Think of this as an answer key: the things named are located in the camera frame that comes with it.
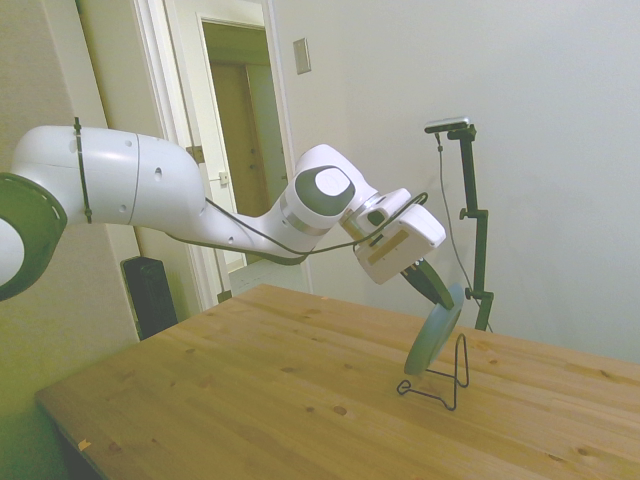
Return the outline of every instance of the door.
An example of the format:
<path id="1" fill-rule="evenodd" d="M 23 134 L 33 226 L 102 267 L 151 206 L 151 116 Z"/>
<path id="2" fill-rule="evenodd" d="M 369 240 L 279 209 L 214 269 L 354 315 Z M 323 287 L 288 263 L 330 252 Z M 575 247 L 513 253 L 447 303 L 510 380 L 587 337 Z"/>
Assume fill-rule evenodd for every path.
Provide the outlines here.
<path id="1" fill-rule="evenodd" d="M 245 65 L 211 64 L 236 211 L 259 217 L 271 208 Z"/>

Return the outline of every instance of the white door frame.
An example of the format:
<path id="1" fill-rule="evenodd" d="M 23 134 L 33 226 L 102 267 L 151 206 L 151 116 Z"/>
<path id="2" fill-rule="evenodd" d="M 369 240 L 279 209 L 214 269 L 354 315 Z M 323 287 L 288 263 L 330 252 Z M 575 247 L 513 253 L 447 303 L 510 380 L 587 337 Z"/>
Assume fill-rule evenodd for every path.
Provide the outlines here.
<path id="1" fill-rule="evenodd" d="M 195 118 L 190 95 L 184 95 L 180 83 L 174 46 L 167 21 L 166 6 L 163 0 L 133 0 L 152 88 L 158 106 L 158 116 L 165 139 L 177 143 L 182 147 L 200 145 L 199 132 L 191 128 L 189 118 Z M 295 169 L 294 147 L 291 137 L 289 110 L 283 82 L 282 61 L 277 36 L 275 34 L 275 15 L 273 0 L 262 0 L 264 27 L 267 37 L 267 48 L 271 60 L 271 72 L 276 96 L 276 106 L 282 136 L 285 168 L 287 177 L 293 178 Z M 206 168 L 203 171 L 206 190 L 209 191 Z M 196 296 L 202 310 L 211 308 L 218 303 L 216 293 L 231 290 L 231 282 L 227 272 L 224 255 L 217 249 L 209 249 L 189 245 L 188 255 L 191 271 L 196 285 Z M 311 275 L 307 261 L 301 265 L 308 291 L 312 292 Z"/>
<path id="2" fill-rule="evenodd" d="M 162 0 L 134 0 L 134 6 L 163 136 L 181 147 L 192 146 L 194 140 L 189 128 L 164 4 Z M 220 268 L 220 261 L 224 261 L 222 252 L 187 245 L 187 253 L 198 304 L 204 311 L 218 304 L 217 293 L 231 290 L 229 275 L 226 268 Z"/>

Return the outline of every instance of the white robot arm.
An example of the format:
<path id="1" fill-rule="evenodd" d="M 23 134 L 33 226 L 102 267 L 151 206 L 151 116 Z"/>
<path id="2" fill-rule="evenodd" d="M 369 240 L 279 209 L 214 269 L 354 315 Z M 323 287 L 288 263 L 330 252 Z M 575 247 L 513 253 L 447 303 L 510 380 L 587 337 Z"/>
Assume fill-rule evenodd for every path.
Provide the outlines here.
<path id="1" fill-rule="evenodd" d="M 380 195 L 327 145 L 307 151 L 271 210 L 228 214 L 205 198 L 189 154 L 158 138 L 115 130 L 38 127 L 0 174 L 0 301 L 44 272 L 64 227 L 114 223 L 166 232 L 187 243 L 297 264 L 335 224 L 358 242 L 358 261 L 377 283 L 444 239 L 440 223 L 409 192 Z"/>

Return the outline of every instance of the black cable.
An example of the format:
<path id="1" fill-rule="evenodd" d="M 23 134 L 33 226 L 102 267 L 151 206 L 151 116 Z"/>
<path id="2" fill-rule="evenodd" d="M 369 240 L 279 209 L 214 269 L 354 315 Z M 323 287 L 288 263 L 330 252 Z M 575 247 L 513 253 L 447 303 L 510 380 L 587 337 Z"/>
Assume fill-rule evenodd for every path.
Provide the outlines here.
<path id="1" fill-rule="evenodd" d="M 227 212 L 224 208 L 222 208 L 221 206 L 217 205 L 213 200 L 210 200 L 209 198 L 206 198 L 206 200 L 207 200 L 207 203 L 212 205 L 220 213 L 224 214 L 225 216 L 227 216 L 228 218 L 230 218 L 231 220 L 236 222 L 238 225 L 243 226 L 247 230 L 255 233 L 256 235 L 261 236 L 262 238 L 266 238 L 267 240 L 269 240 L 270 242 L 272 242 L 275 245 L 279 246 L 283 250 L 286 250 L 287 252 L 293 253 L 295 255 L 308 256 L 308 255 L 314 255 L 314 254 L 317 254 L 317 253 L 329 252 L 331 250 L 337 250 L 338 248 L 344 248 L 344 247 L 354 247 L 355 248 L 360 243 L 366 242 L 367 240 L 369 240 L 369 239 L 373 238 L 374 236 L 378 235 L 382 230 L 384 230 L 387 227 L 387 225 L 389 225 L 393 220 L 398 218 L 411 205 L 416 204 L 416 203 L 418 203 L 420 205 L 423 205 L 424 202 L 427 200 L 427 196 L 428 195 L 427 195 L 426 192 L 422 192 L 422 193 L 416 195 L 411 200 L 409 200 L 409 202 L 407 202 L 400 210 L 398 210 L 391 217 L 389 217 L 386 222 L 384 222 L 377 229 L 375 229 L 373 232 L 371 232 L 366 237 L 361 238 L 360 240 L 354 240 L 353 242 L 341 243 L 341 244 L 338 244 L 338 245 L 333 245 L 331 247 L 322 248 L 320 250 L 311 250 L 311 251 L 308 251 L 308 252 L 299 252 L 297 250 L 293 250 L 292 248 L 287 247 L 286 245 L 284 245 L 283 243 L 279 242 L 278 240 L 276 240 L 276 239 L 270 237 L 269 235 L 259 231 L 258 229 L 252 227 L 251 225 L 243 222 L 242 220 L 237 218 L 235 215 Z"/>
<path id="2" fill-rule="evenodd" d="M 460 255 L 458 254 L 458 248 L 456 246 L 456 242 L 453 238 L 453 226 L 451 223 L 451 214 L 449 213 L 449 204 L 447 202 L 447 195 L 444 192 L 444 178 L 443 178 L 443 173 L 442 173 L 442 150 L 444 150 L 444 148 L 442 147 L 442 144 L 440 143 L 440 135 L 438 133 L 435 134 L 436 140 L 438 142 L 438 155 L 440 157 L 440 191 L 442 192 L 442 200 L 444 201 L 444 209 L 447 212 L 447 223 L 449 224 L 449 236 L 451 237 L 451 245 L 453 246 L 453 252 L 456 255 L 456 259 L 458 260 L 458 265 L 460 265 L 460 269 L 462 270 L 462 273 L 464 274 L 464 278 L 467 280 L 467 285 L 469 286 L 469 290 L 473 290 L 473 288 L 471 287 L 471 280 L 469 280 L 469 275 L 467 274 L 466 269 L 464 268 L 464 265 L 462 264 L 462 260 L 460 260 Z M 476 305 L 478 305 L 478 308 L 480 308 L 480 302 L 478 302 L 477 298 L 473 299 L 476 302 Z M 489 324 L 489 322 L 487 322 L 487 327 L 489 327 L 489 331 L 491 333 L 493 333 L 493 328 L 491 328 L 491 325 Z"/>

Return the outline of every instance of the plate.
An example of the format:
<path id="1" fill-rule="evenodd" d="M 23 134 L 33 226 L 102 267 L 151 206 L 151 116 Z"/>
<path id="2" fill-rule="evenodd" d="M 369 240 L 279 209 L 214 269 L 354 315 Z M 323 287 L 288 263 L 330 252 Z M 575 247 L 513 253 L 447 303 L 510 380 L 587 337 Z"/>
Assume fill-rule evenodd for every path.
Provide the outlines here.
<path id="1" fill-rule="evenodd" d="M 464 290 L 460 284 L 455 283 L 449 288 L 449 293 L 453 298 L 453 307 L 447 310 L 439 303 L 433 307 L 404 364 L 404 373 L 407 375 L 418 375 L 429 368 L 440 355 L 453 327 L 456 326 L 464 303 Z"/>

